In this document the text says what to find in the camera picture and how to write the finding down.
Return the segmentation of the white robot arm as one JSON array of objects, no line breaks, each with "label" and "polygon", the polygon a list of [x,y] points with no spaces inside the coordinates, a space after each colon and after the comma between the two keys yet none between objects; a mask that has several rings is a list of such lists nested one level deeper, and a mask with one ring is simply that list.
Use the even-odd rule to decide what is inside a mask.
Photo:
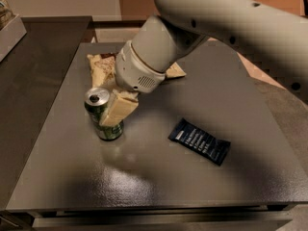
[{"label": "white robot arm", "polygon": [[253,0],[154,0],[115,60],[120,89],[150,93],[167,69],[209,38],[242,54],[302,101],[308,99],[308,21]]}]

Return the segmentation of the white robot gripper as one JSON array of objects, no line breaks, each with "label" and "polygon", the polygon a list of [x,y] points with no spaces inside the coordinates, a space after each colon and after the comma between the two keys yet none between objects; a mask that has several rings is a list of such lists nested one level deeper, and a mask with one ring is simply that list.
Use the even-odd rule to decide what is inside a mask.
[{"label": "white robot gripper", "polygon": [[138,92],[152,92],[165,77],[164,73],[147,66],[134,51],[132,41],[128,40],[115,58],[115,81],[125,90],[113,89],[99,124],[107,127],[118,125],[139,106]]}]

